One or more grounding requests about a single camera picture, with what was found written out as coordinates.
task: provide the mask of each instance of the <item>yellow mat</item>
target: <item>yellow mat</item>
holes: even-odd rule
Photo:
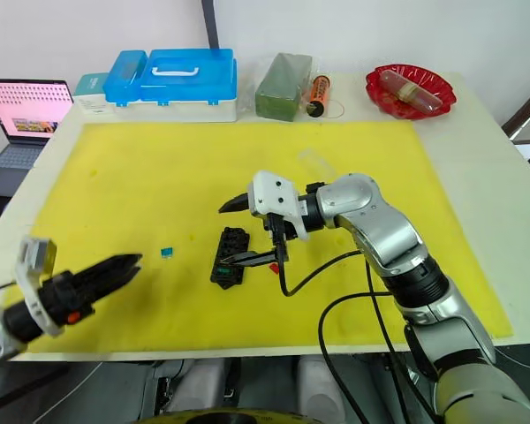
[[[143,254],[143,269],[98,302],[94,316],[62,337],[42,337],[31,352],[316,345],[323,308],[367,289],[360,257],[327,269],[289,299],[267,266],[247,269],[243,284],[228,291],[209,281],[223,227],[245,228],[252,250],[271,248],[249,212],[217,214],[258,170],[283,175],[302,192],[333,170],[372,176],[384,198],[412,220],[488,331],[511,334],[410,123],[106,124],[85,127],[32,233],[57,243],[56,272],[121,253]],[[169,259],[161,256],[165,247],[173,248]],[[291,241],[288,285],[352,249],[342,229]],[[392,299],[380,303],[391,337],[404,341]],[[326,325],[329,345],[383,343],[369,299],[344,303]]]

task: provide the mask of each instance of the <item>laptop keyboard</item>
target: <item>laptop keyboard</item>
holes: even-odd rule
[[[0,155],[0,168],[16,168],[18,170],[31,170],[35,159],[42,152],[40,148],[23,148],[9,146]]]

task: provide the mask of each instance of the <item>white wall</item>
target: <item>white wall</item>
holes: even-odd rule
[[[0,0],[0,78],[66,80],[73,90],[123,49],[207,46],[197,0]]]
[[[461,72],[500,124],[530,96],[530,0],[216,0],[216,20],[241,59],[286,51],[325,72]]]

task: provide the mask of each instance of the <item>red plate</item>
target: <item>red plate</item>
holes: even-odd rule
[[[401,74],[408,80],[423,87],[442,101],[442,107],[433,113],[426,115],[410,104],[401,102],[398,98],[385,90],[379,82],[381,72],[391,69],[392,71]],[[451,105],[457,101],[453,94],[453,88],[448,82],[439,75],[429,71],[428,69],[413,66],[411,64],[387,64],[379,66],[367,75],[367,93],[369,97],[379,108],[384,112],[401,119],[423,119],[425,117],[438,117],[444,113],[448,113]]]

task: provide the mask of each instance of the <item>laptop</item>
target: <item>laptop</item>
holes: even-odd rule
[[[0,196],[12,197],[72,106],[65,81],[0,79]]]

